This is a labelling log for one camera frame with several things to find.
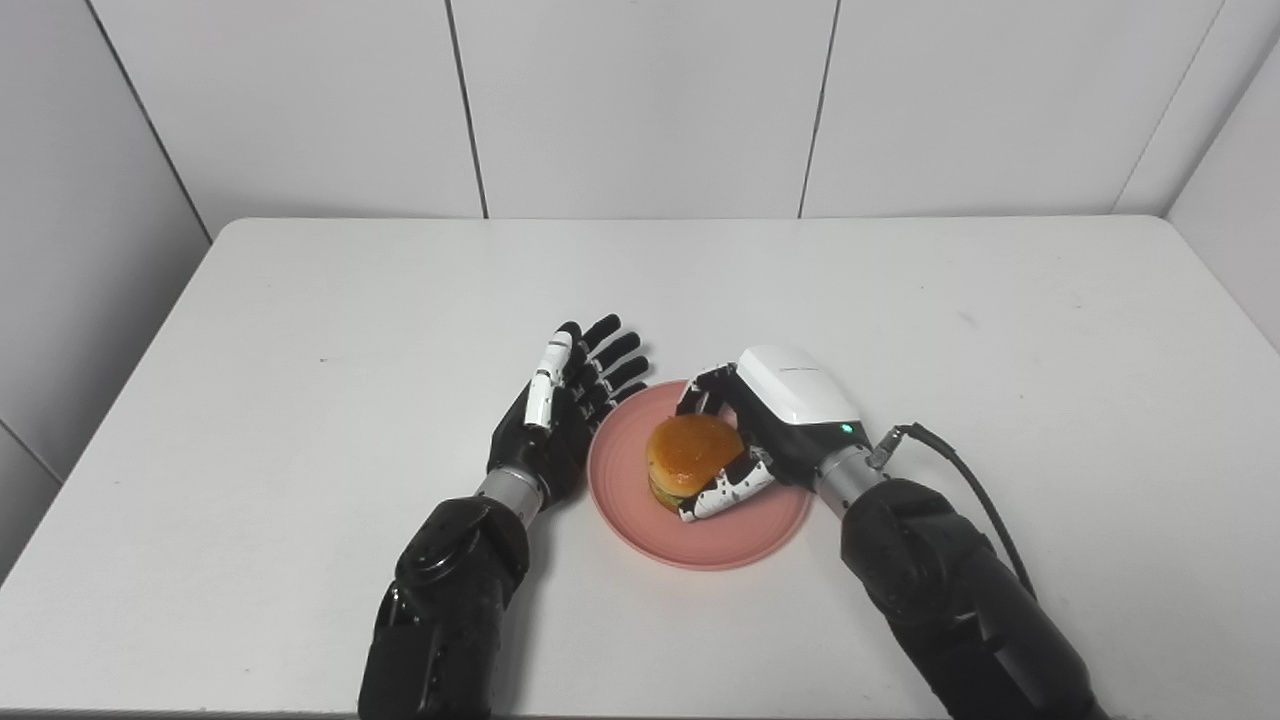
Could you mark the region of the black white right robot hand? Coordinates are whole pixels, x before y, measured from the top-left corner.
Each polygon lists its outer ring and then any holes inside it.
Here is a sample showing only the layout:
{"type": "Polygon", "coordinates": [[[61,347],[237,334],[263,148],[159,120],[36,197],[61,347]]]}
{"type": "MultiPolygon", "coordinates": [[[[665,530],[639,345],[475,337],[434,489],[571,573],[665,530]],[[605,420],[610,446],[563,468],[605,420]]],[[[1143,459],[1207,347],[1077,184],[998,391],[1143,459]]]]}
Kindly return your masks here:
{"type": "Polygon", "coordinates": [[[801,348],[746,348],[736,361],[695,375],[676,413],[716,415],[726,407],[733,413],[744,448],[678,503],[682,521],[718,515],[773,484],[810,492],[842,519],[884,479],[870,465],[873,443],[860,413],[801,348]]]}

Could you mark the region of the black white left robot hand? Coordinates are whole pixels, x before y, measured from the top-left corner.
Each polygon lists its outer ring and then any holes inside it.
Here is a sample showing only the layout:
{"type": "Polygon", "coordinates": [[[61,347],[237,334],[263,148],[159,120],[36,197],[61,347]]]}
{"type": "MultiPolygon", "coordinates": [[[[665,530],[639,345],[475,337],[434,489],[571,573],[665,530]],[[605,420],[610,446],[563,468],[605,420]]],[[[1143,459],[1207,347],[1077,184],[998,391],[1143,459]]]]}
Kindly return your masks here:
{"type": "Polygon", "coordinates": [[[639,333],[613,313],[589,328],[559,325],[493,430],[486,475],[507,475],[539,510],[572,495],[604,420],[646,387],[650,363],[641,346],[639,333]]]}

